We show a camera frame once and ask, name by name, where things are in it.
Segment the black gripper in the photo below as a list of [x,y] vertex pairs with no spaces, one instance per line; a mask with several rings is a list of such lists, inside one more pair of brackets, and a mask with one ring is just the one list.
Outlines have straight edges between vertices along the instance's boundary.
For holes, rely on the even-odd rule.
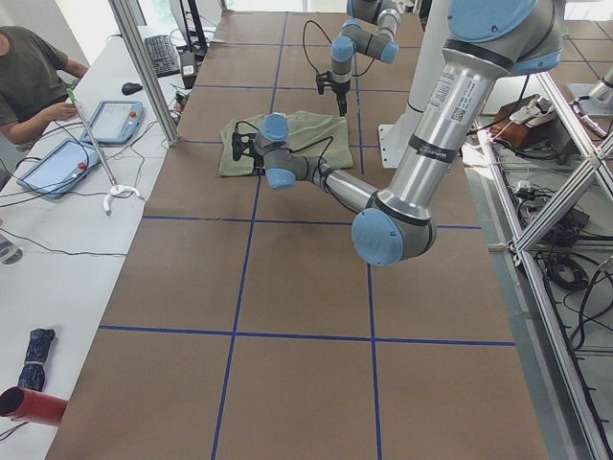
[[332,90],[336,96],[336,101],[338,102],[339,116],[345,117],[347,114],[346,95],[350,91],[350,83],[348,81],[334,81],[332,83]]
[[253,156],[253,175],[263,176],[265,175],[265,166],[263,157],[260,155]]

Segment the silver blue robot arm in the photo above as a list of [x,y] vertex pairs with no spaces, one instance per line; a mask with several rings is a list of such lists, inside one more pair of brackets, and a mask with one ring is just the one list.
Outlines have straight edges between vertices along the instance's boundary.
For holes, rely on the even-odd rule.
[[347,114],[346,95],[351,89],[352,58],[355,54],[392,63],[398,51],[396,32],[400,24],[400,11],[394,1],[347,2],[346,21],[331,43],[331,70],[328,82],[339,109],[339,115]]
[[495,83],[556,67],[562,52],[561,1],[435,1],[425,23],[424,59],[440,62],[420,119],[390,184],[377,189],[323,156],[291,149],[283,114],[253,134],[235,134],[234,156],[262,168],[272,189],[308,181],[355,214],[352,242],[371,265],[425,253],[437,236],[429,204]]

